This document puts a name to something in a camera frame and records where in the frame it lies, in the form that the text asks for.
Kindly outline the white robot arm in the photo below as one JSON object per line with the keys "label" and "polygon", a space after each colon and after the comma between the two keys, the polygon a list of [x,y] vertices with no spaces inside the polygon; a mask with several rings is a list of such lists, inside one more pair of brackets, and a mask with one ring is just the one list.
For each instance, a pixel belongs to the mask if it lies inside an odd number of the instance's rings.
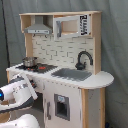
{"label": "white robot arm", "polygon": [[[25,74],[15,75],[10,82],[0,88],[0,114],[14,110],[30,108],[37,99],[37,94]],[[31,114],[6,123],[0,128],[40,128],[37,119]]]}

